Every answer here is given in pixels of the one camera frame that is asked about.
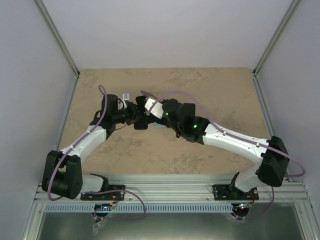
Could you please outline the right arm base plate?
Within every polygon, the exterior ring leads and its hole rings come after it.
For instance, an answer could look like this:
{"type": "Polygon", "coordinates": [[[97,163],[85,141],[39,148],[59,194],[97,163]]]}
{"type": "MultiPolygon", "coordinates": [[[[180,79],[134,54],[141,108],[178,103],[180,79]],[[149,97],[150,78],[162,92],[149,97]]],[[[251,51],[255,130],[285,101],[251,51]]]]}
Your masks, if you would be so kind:
{"type": "Polygon", "coordinates": [[[214,184],[211,192],[215,201],[256,201],[260,198],[256,187],[249,192],[242,192],[237,188],[230,190],[228,184],[214,184]]]}

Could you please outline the light blue phone case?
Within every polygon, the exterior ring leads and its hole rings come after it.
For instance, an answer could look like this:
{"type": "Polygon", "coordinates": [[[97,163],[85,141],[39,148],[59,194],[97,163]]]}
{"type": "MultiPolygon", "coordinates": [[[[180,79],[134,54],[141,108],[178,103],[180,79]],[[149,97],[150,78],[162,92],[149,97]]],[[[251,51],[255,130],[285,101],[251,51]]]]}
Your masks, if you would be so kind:
{"type": "Polygon", "coordinates": [[[156,122],[153,123],[152,126],[155,127],[155,128],[165,128],[166,127],[166,125],[160,124],[160,123],[156,123],[156,122]]]}

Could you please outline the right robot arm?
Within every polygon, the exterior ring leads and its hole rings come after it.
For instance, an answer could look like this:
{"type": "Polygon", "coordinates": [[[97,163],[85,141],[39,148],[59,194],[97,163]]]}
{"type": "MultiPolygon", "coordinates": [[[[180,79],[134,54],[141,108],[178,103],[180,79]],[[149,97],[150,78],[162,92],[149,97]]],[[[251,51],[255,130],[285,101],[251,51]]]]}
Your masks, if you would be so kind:
{"type": "Polygon", "coordinates": [[[233,176],[228,186],[232,198],[240,200],[262,184],[270,187],[282,185],[289,157],[281,138],[256,138],[229,130],[211,123],[208,118],[197,116],[194,103],[180,103],[176,99],[158,102],[148,110],[155,117],[166,120],[178,138],[219,147],[253,162],[253,167],[233,176]]]}

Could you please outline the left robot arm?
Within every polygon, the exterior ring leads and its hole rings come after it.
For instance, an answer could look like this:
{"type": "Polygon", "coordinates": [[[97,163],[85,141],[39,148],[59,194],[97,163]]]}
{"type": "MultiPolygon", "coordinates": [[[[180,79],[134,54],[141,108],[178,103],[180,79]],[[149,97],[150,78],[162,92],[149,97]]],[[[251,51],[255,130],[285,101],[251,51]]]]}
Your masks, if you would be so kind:
{"type": "Polygon", "coordinates": [[[135,102],[123,100],[122,108],[118,108],[119,101],[114,94],[105,95],[101,109],[95,113],[87,130],[71,145],[48,153],[41,188],[51,201],[73,200],[80,194],[94,195],[99,200],[108,197],[108,178],[83,174],[82,168],[87,157],[116,131],[118,124],[133,125],[143,117],[145,96],[136,97],[135,102]]]}

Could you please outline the silver-edged black smartphone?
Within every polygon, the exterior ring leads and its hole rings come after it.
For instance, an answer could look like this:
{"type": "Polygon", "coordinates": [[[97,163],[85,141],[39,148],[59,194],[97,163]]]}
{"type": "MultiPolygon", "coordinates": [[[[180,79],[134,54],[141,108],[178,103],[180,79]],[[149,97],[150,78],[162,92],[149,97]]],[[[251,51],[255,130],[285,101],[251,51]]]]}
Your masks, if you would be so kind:
{"type": "Polygon", "coordinates": [[[186,117],[193,118],[196,114],[196,105],[194,103],[184,103],[183,110],[186,117]]]}

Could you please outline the phone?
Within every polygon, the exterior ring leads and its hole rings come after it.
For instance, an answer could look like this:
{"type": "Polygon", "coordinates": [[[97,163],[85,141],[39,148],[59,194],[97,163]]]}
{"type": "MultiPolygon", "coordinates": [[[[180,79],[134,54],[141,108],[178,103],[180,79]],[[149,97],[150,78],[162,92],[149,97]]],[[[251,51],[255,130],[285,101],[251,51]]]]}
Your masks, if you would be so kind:
{"type": "Polygon", "coordinates": [[[139,120],[136,120],[133,124],[133,127],[135,130],[147,130],[148,129],[149,122],[146,118],[140,118],[139,120]]]}
{"type": "Polygon", "coordinates": [[[147,102],[147,99],[152,98],[152,99],[156,100],[157,97],[155,95],[153,95],[152,93],[144,91],[144,90],[141,90],[140,93],[141,93],[141,95],[137,96],[135,98],[135,101],[136,101],[137,108],[139,109],[139,111],[145,112],[146,111],[145,104],[147,102]]]}

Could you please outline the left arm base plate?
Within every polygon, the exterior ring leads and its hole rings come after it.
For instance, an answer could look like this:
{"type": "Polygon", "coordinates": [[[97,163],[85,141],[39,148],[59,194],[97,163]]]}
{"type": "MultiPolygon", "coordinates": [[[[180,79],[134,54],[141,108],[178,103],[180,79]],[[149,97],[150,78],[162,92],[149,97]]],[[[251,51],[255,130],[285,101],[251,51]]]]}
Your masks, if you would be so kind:
{"type": "Polygon", "coordinates": [[[119,202],[123,201],[125,197],[126,186],[123,184],[109,184],[108,188],[104,187],[102,192],[104,194],[83,193],[80,195],[82,201],[109,201],[119,202]]]}

